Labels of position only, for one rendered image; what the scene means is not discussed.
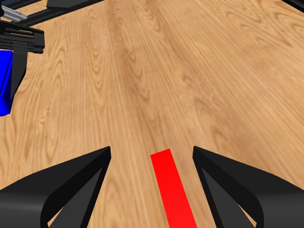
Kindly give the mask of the blue hollow socket block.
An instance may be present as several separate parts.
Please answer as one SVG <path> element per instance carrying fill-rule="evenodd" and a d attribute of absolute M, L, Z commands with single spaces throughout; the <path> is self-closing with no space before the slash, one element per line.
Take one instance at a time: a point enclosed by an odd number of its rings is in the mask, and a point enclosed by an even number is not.
<path fill-rule="evenodd" d="M 0 116 L 10 114 L 13 99 L 11 93 L 13 51 L 0 50 Z"/>

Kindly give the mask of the thin red peg bar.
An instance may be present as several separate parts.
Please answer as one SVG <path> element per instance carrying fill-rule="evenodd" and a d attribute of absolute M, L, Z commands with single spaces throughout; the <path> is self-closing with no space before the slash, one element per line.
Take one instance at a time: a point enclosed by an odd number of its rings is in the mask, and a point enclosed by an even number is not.
<path fill-rule="evenodd" d="M 170 149 L 151 155 L 170 228 L 198 228 Z"/>

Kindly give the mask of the grey metal frame rail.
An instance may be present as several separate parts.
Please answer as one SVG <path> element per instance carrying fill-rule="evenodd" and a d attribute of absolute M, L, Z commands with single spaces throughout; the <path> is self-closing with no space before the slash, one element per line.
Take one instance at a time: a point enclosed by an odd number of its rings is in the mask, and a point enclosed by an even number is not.
<path fill-rule="evenodd" d="M 13 22 L 20 22 L 28 18 L 28 15 L 18 12 L 14 9 L 1 5 L 1 9 L 3 10 L 3 17 L 6 19 L 10 19 Z"/>

